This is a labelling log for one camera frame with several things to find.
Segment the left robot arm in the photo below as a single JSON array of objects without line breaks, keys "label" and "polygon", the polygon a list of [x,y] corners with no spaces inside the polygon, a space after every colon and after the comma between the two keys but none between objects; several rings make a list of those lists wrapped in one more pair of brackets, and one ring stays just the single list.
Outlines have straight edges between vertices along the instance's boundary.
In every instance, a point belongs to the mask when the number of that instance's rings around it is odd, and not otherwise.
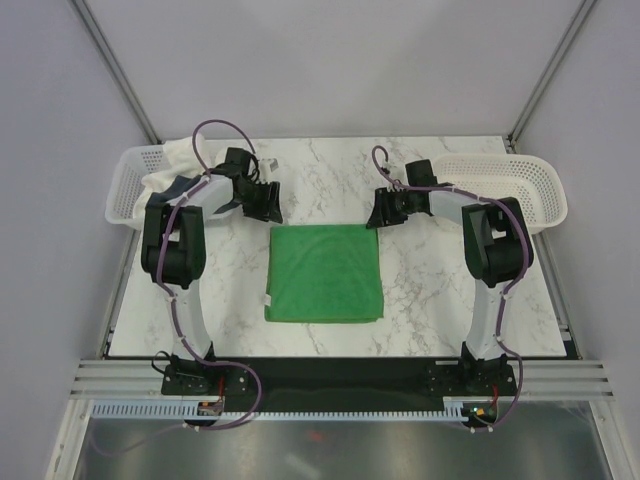
[{"label": "left robot arm", "polygon": [[192,178],[177,176],[145,206],[141,266],[168,301],[172,355],[192,362],[183,379],[197,394],[210,393],[219,380],[200,299],[207,260],[205,223],[239,208],[247,218],[281,224],[279,194],[279,182],[260,178],[255,153],[230,147],[221,164]]}]

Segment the green towel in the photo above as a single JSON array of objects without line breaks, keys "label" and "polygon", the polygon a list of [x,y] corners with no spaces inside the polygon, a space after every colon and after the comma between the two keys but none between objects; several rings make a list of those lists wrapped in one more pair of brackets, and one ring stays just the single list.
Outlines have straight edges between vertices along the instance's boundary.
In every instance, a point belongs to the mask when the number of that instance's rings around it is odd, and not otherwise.
[{"label": "green towel", "polygon": [[364,324],[384,315],[378,232],[362,224],[270,231],[265,320]]}]

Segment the dark blue towel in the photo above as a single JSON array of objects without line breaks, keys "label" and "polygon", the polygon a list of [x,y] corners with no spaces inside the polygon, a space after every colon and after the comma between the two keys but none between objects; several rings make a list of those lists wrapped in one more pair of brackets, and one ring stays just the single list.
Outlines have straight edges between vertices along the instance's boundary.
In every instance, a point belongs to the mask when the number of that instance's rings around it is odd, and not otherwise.
[{"label": "dark blue towel", "polygon": [[144,209],[152,205],[170,205],[174,207],[182,198],[187,198],[186,206],[199,206],[204,221],[225,218],[229,211],[237,208],[239,202],[234,199],[233,182],[221,175],[198,175],[192,179],[177,176],[163,192],[152,193]]}]

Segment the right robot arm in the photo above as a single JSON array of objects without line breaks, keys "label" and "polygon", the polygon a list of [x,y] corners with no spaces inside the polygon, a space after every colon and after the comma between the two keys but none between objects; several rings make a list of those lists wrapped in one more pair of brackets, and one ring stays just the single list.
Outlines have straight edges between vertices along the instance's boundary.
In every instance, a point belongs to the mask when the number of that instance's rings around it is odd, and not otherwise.
[{"label": "right robot arm", "polygon": [[462,228],[465,264],[475,279],[475,299],[461,352],[471,361],[456,373],[462,390],[480,394],[494,379],[486,362],[515,354],[506,347],[503,335],[507,302],[534,260],[520,203],[514,197],[493,199],[440,183],[427,159],[405,166],[408,184],[392,179],[387,168],[374,165],[391,186],[375,190],[368,229],[401,225],[418,213],[447,219]]}]

